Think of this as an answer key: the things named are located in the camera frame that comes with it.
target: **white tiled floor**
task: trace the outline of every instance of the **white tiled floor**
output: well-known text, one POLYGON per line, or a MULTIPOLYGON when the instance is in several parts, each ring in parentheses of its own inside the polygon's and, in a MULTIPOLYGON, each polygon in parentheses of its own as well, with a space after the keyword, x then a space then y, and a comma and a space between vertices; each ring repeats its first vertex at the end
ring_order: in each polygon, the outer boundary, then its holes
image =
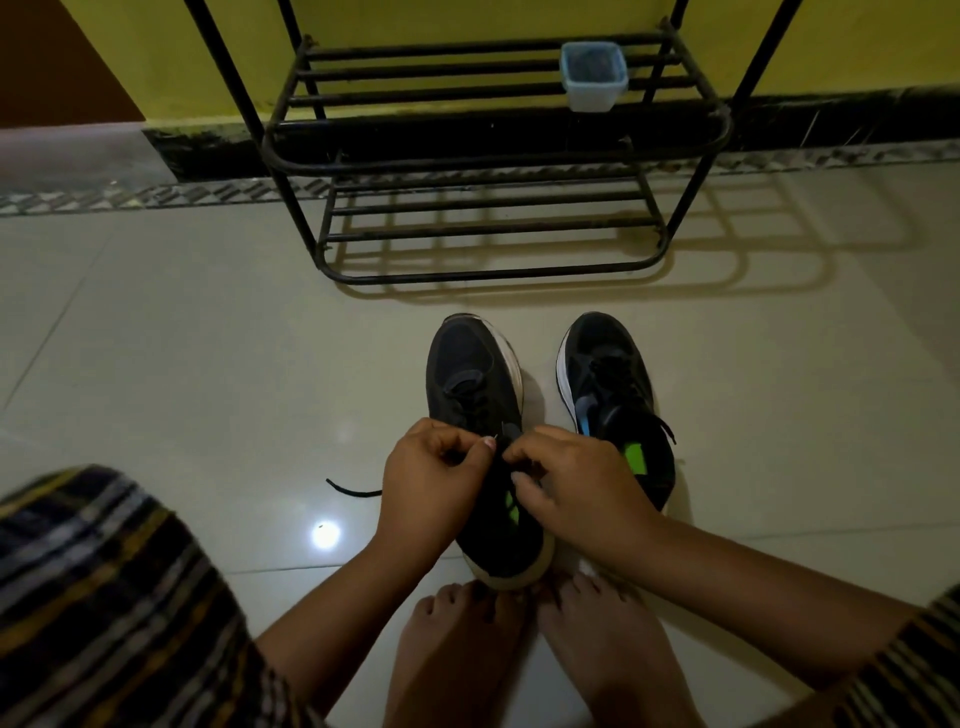
MULTIPOLYGON (((323 279, 280 205, 0 220, 0 489, 77 461, 127 470, 179 511, 259 631, 370 538, 376 500, 324 479, 378 487, 424 414, 444 316, 497 325, 527 372, 525 419, 567 425, 556 349, 600 309, 634 334, 677 432, 675 516, 924 601, 960 578, 958 185, 957 164, 714 178, 653 273, 405 292, 323 279), (313 545, 318 522, 341 526, 334 548, 313 545)), ((656 188, 670 208, 677 182, 656 188)), ((544 250, 531 244, 544 236, 461 239, 453 258, 431 242, 390 265, 613 259, 632 235, 558 234, 544 250)), ((422 592, 468 578, 448 555, 422 592)), ((748 648, 657 608, 710 725, 798 694, 748 648)), ((403 619, 336 724, 380 715, 403 619)), ((583 719, 535 643, 506 724, 583 719)))

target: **bare foot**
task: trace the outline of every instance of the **bare foot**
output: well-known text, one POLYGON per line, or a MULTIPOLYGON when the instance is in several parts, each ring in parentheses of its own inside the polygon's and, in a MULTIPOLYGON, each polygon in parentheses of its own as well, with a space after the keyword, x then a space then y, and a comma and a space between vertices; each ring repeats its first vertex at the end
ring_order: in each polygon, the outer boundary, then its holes
POLYGON ((703 725, 663 625, 639 597, 582 573, 538 597, 540 631, 597 725, 703 725))
POLYGON ((417 602, 396 650, 384 726, 479 725, 525 616, 516 595, 479 582, 448 584, 417 602))

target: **black metal rod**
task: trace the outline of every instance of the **black metal rod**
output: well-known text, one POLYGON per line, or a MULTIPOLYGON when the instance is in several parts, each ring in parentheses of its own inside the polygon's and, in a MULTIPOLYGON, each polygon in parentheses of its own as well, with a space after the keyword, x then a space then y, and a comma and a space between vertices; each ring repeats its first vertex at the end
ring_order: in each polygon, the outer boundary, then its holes
POLYGON ((431 159, 383 159, 377 161, 323 162, 303 164, 284 159, 276 153, 272 134, 267 133, 261 153, 264 161, 290 175, 320 177, 326 175, 372 175, 394 172, 443 172, 450 170, 480 170, 495 167, 537 167, 566 164, 633 163, 657 159, 689 159, 719 152, 726 146, 732 133, 732 121, 727 108, 717 121, 719 134, 706 144, 694 147, 659 147, 637 152, 609 150, 606 152, 571 151, 541 154, 487 155, 484 157, 450 157, 431 159))
POLYGON ((803 0, 783 0, 780 7, 777 8, 777 13, 774 15, 766 35, 757 47, 750 65, 747 66, 747 71, 743 74, 740 85, 733 93, 733 98, 730 101, 733 118, 736 118, 743 110, 744 105, 753 95, 756 85, 760 83, 763 72, 767 69, 774 53, 776 53, 780 41, 786 35, 787 29, 790 27, 790 23, 793 21, 794 15, 797 14, 797 10, 800 9, 802 2, 803 0))
MULTIPOLYGON (((260 116, 257 114, 250 94, 247 93, 243 79, 240 78, 240 73, 233 63, 233 58, 230 57, 227 45, 224 43, 224 39, 217 29, 217 24, 210 14, 210 8, 206 6, 204 0, 185 0, 185 2, 187 9, 190 10, 190 14, 193 15, 193 21, 197 25, 197 30, 200 31, 201 37, 204 39, 207 50, 209 50, 210 56, 213 58, 213 62, 217 64, 217 69, 220 71, 220 75, 227 85, 230 96, 233 97, 233 103, 237 105, 240 115, 243 117, 244 124, 247 125, 247 131, 250 132, 250 136, 253 137, 257 150, 262 154, 261 145, 264 138, 263 124, 260 122, 260 116)), ((290 181, 281 171, 270 167, 269 164, 267 166, 268 169, 270 169, 270 176, 274 178, 274 182, 276 183, 276 191, 279 192, 280 198, 284 204, 287 205, 290 216, 294 220, 294 225, 297 226, 297 231, 300 233, 300 237, 303 238, 303 244, 306 246, 307 252, 310 253, 312 259, 316 260, 315 253, 317 244, 313 239, 313 231, 310 229, 310 224, 306 221, 303 209, 297 200, 297 195, 293 187, 290 186, 290 181)))
MULTIPOLYGON (((294 53, 297 53, 303 45, 303 36, 300 34, 300 26, 297 24, 297 14, 294 13, 294 7, 290 4, 290 0, 276 0, 276 3, 280 8, 280 15, 283 17, 283 25, 287 29, 287 36, 290 37, 290 45, 293 46, 294 53)), ((300 63, 301 67, 306 67, 305 61, 300 63)), ((304 84, 307 93, 314 96, 320 93, 314 81, 305 81, 304 84)), ((326 119, 324 108, 320 105, 313 108, 313 113, 318 119, 326 119)))
POLYGON ((684 24, 684 15, 686 15, 686 6, 689 5, 690 0, 677 0, 673 5, 673 12, 670 13, 670 25, 676 28, 678 31, 680 27, 684 24))
POLYGON ((684 221, 686 214, 690 210, 690 206, 693 204, 694 198, 700 191, 700 187, 707 178, 710 167, 713 166, 713 163, 716 161, 716 159, 717 155, 715 154, 706 155, 700 160, 700 163, 697 164, 697 168, 693 171, 693 176, 690 178, 690 182, 686 184, 684 194, 680 196, 677 206, 674 207, 673 214, 670 215, 670 222, 667 223, 666 226, 671 240, 673 240, 673 236, 677 234, 677 229, 680 227, 680 223, 684 221))
POLYGON ((647 181, 647 176, 643 173, 638 164, 634 168, 636 172, 636 183, 640 186, 640 193, 643 195, 643 199, 647 202, 647 209, 650 210, 650 214, 653 215, 653 218, 657 221, 658 229, 663 229, 663 214, 660 212, 660 206, 657 205, 657 198, 654 197, 654 191, 650 189, 650 183, 647 181))
POLYGON ((324 207, 324 219, 320 223, 320 234, 317 236, 317 248, 320 251, 320 258, 324 257, 327 245, 326 241, 330 235, 330 225, 333 223, 334 207, 337 206, 337 185, 336 181, 330 186, 326 194, 326 207, 324 207))
POLYGON ((445 187, 496 187, 544 182, 594 183, 631 180, 636 172, 629 167, 617 169, 545 169, 520 170, 517 172, 492 172, 487 174, 457 175, 444 178, 373 180, 368 182, 343 182, 337 184, 341 192, 397 192, 401 190, 439 189, 445 187))
POLYGON ((710 84, 707 75, 700 70, 700 66, 697 65, 697 61, 693 59, 693 54, 690 53, 690 49, 686 47, 684 39, 680 37, 680 34, 677 33, 676 29, 674 29, 665 18, 661 22, 660 26, 663 28, 664 32, 670 36, 670 42, 673 45, 673 49, 677 52, 677 55, 680 56, 681 63, 684 65, 684 70, 697 85, 697 90, 700 91, 700 95, 710 101, 718 101, 719 97, 717 96, 717 92, 713 90, 713 86, 710 84))
POLYGON ((654 45, 663 42, 663 33, 631 33, 619 36, 534 38, 529 40, 488 40, 439 45, 371 46, 365 48, 317 49, 307 55, 312 61, 354 61, 359 59, 412 58, 414 56, 459 56, 474 53, 512 53, 520 51, 555 51, 564 43, 580 40, 610 40, 623 46, 654 45))
POLYGON ((280 90, 280 95, 274 104, 274 113, 271 114, 270 122, 267 124, 267 129, 270 132, 280 126, 280 122, 282 122, 283 118, 287 115, 287 111, 290 108, 290 99, 297 90, 297 67, 303 61, 303 55, 305 53, 306 44, 301 43, 297 49, 297 54, 294 56, 294 64, 290 66, 290 72, 287 73, 287 78, 283 82, 283 88, 280 90))
POLYGON ((280 7, 280 15, 283 16, 283 25, 286 26, 287 36, 290 37, 290 45, 296 52, 303 43, 303 36, 300 35, 300 26, 297 24, 297 15, 294 13, 294 7, 290 0, 276 0, 280 7))
MULTIPOLYGON (((689 76, 668 76, 652 80, 631 79, 630 90, 638 91, 655 85, 658 88, 692 88, 696 85, 689 76)), ((461 101, 466 99, 508 99, 521 96, 561 96, 566 91, 562 84, 507 84, 456 86, 451 88, 409 88, 397 91, 357 91, 355 93, 326 93, 318 96, 294 96, 292 107, 314 104, 333 106, 366 106, 371 104, 408 104, 427 101, 461 101)))
MULTIPOLYGON (((656 63, 677 65, 680 56, 655 53, 634 54, 624 57, 628 68, 645 68, 656 63)), ((368 79, 415 79, 440 76, 494 75, 500 73, 547 73, 559 72, 556 59, 529 59, 525 61, 487 61, 478 63, 424 63, 421 65, 377 65, 357 68, 334 68, 319 70, 311 68, 297 72, 301 79, 315 81, 365 81, 368 79)))
POLYGON ((539 205, 577 205, 579 203, 612 203, 628 200, 643 200, 637 190, 626 192, 591 192, 576 195, 528 195, 526 197, 496 197, 482 200, 424 200, 413 203, 388 203, 386 205, 353 205, 337 207, 333 214, 377 215, 401 212, 439 212, 450 209, 489 209, 493 207, 528 207, 539 205))
MULTIPOLYGON (((556 100, 559 103, 563 102, 563 99, 556 100)), ((672 104, 684 104, 686 110, 693 113, 710 113, 720 109, 724 106, 723 103, 719 100, 708 101, 706 99, 696 98, 696 99, 684 99, 680 102, 664 102, 663 104, 657 104, 653 109, 645 111, 647 114, 644 118, 649 120, 652 123, 656 123, 656 119, 653 114, 660 113, 661 109, 669 109, 669 105, 672 104)), ((617 104, 612 109, 607 111, 607 116, 616 116, 618 114, 622 115, 632 115, 635 114, 640 108, 641 104, 639 103, 627 103, 627 104, 617 104)), ((528 106, 520 108, 504 108, 504 109, 473 109, 466 111, 446 111, 435 113, 433 111, 429 112, 428 116, 417 116, 413 113, 377 113, 369 114, 363 116, 340 116, 331 119, 289 119, 284 120, 277 125, 278 132, 305 132, 308 130, 323 129, 330 127, 359 127, 365 125, 374 125, 382 126, 384 124, 409 124, 411 121, 419 121, 420 119, 428 120, 431 122, 445 122, 445 121, 466 121, 469 119, 483 119, 490 122, 499 122, 508 118, 518 118, 518 117, 530 117, 530 116, 552 116, 556 119, 558 114, 565 114, 569 119, 573 120, 581 114, 574 113, 566 107, 566 104, 562 106, 556 105, 543 105, 543 106, 528 106)))
POLYGON ((347 285, 403 285, 406 283, 443 283, 465 280, 510 280, 554 278, 562 276, 593 276, 605 273, 628 273, 651 268, 666 255, 670 248, 670 239, 666 231, 661 231, 657 251, 642 260, 624 263, 594 263, 592 265, 553 265, 542 268, 506 268, 492 271, 444 271, 442 273, 401 273, 392 276, 347 276, 333 270, 325 257, 321 257, 318 267, 331 280, 347 285))
POLYGON ((655 226, 657 221, 650 215, 621 217, 581 217, 574 220, 536 220, 517 222, 503 220, 479 225, 409 225, 399 228, 383 228, 351 232, 334 232, 324 242, 355 243, 365 240, 408 240, 415 237, 453 237, 457 235, 493 235, 514 232, 548 232, 603 230, 606 228, 641 228, 655 226))
MULTIPOLYGON (((675 30, 680 30, 680 26, 684 24, 684 15, 686 15, 686 6, 689 3, 689 0, 677 0, 673 5, 673 12, 670 13, 670 25, 674 27, 675 30)), ((658 56, 666 57, 670 51, 673 50, 673 41, 665 40, 660 46, 660 52, 657 53, 658 56)), ((665 63, 657 63, 654 66, 654 69, 650 72, 650 78, 658 79, 663 75, 663 67, 665 63)), ((643 94, 643 103, 652 104, 654 101, 654 95, 657 93, 657 88, 651 86, 647 89, 647 92, 643 94)))

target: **green insole label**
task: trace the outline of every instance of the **green insole label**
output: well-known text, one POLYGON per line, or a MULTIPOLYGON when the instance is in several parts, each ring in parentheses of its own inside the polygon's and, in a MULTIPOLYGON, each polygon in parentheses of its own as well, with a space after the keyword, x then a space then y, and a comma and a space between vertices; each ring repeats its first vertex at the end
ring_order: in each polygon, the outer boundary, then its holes
POLYGON ((520 525, 520 509, 516 507, 514 494, 510 491, 507 491, 507 510, 510 511, 510 520, 513 521, 515 525, 520 525))
POLYGON ((640 443, 627 443, 623 449, 623 456, 627 458, 627 464, 634 475, 647 474, 647 461, 643 458, 643 448, 640 443))

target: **hand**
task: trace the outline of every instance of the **hand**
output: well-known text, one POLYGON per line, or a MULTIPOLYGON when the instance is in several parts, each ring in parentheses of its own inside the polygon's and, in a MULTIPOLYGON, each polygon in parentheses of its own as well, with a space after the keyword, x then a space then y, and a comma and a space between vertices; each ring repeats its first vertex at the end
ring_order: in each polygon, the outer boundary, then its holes
POLYGON ((467 522, 495 453, 492 437, 417 421, 387 458, 374 541, 432 567, 467 522), (444 462, 452 450, 467 454, 460 465, 444 462))
POLYGON ((503 459, 532 460, 552 475, 551 497, 529 475, 514 472, 516 499, 548 531, 610 569, 663 523, 611 443, 538 425, 503 459))

